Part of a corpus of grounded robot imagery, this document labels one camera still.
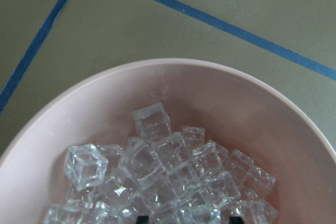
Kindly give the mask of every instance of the pink bowl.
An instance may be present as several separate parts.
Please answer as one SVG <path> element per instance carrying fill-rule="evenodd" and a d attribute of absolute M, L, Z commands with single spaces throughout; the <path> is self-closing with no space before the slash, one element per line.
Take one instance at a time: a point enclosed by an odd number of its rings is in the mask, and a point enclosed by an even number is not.
<path fill-rule="evenodd" d="M 238 70 L 188 59 L 122 65 L 70 88 L 20 131 L 0 160 L 2 223 L 38 223 L 63 203 L 69 145 L 125 144 L 132 111 L 162 101 L 173 130 L 203 126 L 206 138 L 240 149 L 277 178 L 267 197 L 278 223 L 336 222 L 336 153 L 286 97 Z"/>

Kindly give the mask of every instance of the blue tape strip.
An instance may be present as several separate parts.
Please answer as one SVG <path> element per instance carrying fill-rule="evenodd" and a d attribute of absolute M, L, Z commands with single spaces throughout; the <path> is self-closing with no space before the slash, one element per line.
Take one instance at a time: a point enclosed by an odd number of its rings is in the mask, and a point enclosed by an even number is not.
<path fill-rule="evenodd" d="M 274 54 L 277 54 L 285 59 L 295 62 L 301 66 L 304 66 L 310 70 L 320 73 L 326 77 L 336 80 L 336 70 L 322 65 L 314 60 L 311 60 L 303 55 L 293 52 L 287 48 L 277 45 L 269 40 L 263 39 L 257 35 L 254 35 L 248 31 L 245 31 L 239 27 L 236 27 L 228 22 L 220 20 L 214 16 L 206 14 L 200 10 L 183 4 L 177 0 L 154 0 L 165 6 L 168 6 L 178 12 L 198 19 L 208 25 L 216 27 L 222 31 L 225 31 L 231 35 L 234 35 L 240 39 L 243 39 L 253 45 L 268 50 Z"/>
<path fill-rule="evenodd" d="M 44 21 L 44 23 L 40 27 L 38 33 L 33 39 L 33 42 L 31 42 L 30 46 L 28 47 L 27 51 L 23 55 L 19 64 L 13 71 L 10 79 L 8 80 L 4 88 L 2 89 L 0 93 L 0 114 L 3 111 L 4 107 L 6 106 L 9 99 L 11 98 L 17 85 L 20 83 L 23 75 L 27 71 L 32 60 L 36 56 L 36 53 L 39 51 L 43 41 L 48 36 L 59 12 L 62 10 L 63 6 L 66 4 L 67 1 L 68 0 L 58 0 L 57 1 L 56 5 L 52 8 L 51 12 L 49 13 L 47 19 Z"/>

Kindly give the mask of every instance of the pile of clear cubes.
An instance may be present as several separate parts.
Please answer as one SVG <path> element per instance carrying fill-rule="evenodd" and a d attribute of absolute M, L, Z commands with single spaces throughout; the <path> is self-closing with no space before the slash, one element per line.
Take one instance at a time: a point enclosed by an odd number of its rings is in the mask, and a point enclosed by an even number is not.
<path fill-rule="evenodd" d="M 273 223 L 278 211 L 264 197 L 275 178 L 239 150 L 204 143 L 204 128 L 171 132 L 161 102 L 134 111 L 139 137 L 116 144 L 71 146 L 64 205 L 53 204 L 44 224 Z"/>

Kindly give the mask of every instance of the tabletop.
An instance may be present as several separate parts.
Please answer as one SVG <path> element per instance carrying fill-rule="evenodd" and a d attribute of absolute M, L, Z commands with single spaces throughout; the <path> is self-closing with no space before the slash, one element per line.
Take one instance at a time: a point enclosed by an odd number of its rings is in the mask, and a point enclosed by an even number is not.
<path fill-rule="evenodd" d="M 248 73 L 336 148 L 335 0 L 0 0 L 0 154 L 41 108 L 102 70 L 193 58 Z"/>

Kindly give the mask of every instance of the painter's tape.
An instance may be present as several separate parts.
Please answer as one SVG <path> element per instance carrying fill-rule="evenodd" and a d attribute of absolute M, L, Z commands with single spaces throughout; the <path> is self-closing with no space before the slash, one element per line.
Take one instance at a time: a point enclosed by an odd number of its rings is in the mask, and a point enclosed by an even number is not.
<path fill-rule="evenodd" d="M 23 75 L 27 71 L 32 60 L 34 59 L 37 52 L 39 51 L 43 41 L 48 36 L 59 12 L 62 10 L 63 6 L 65 5 L 67 1 L 68 0 L 58 0 L 57 1 L 56 5 L 52 8 L 48 17 L 46 18 L 46 20 L 40 27 L 38 33 L 33 39 L 33 42 L 30 44 L 27 51 L 25 52 L 22 59 L 20 60 L 19 64 L 13 71 L 10 79 L 7 81 L 6 85 L 2 89 L 0 93 L 0 114 L 3 111 L 4 107 L 6 106 L 9 99 L 11 98 L 17 85 L 20 83 Z"/>
<path fill-rule="evenodd" d="M 320 64 L 314 60 L 311 60 L 303 55 L 293 52 L 287 48 L 284 48 L 278 44 L 275 44 L 269 40 L 263 39 L 255 34 L 245 31 L 237 26 L 234 26 L 228 22 L 211 16 L 205 12 L 195 9 L 191 6 L 183 4 L 177 0 L 154 0 L 165 6 L 168 6 L 178 12 L 193 17 L 199 21 L 207 23 L 213 27 L 216 27 L 222 31 L 225 31 L 237 38 L 243 39 L 253 45 L 268 50 L 274 54 L 277 54 L 285 59 L 295 62 L 301 66 L 304 66 L 310 70 L 320 73 L 326 77 L 336 80 L 336 70 L 329 68 L 323 64 Z"/>

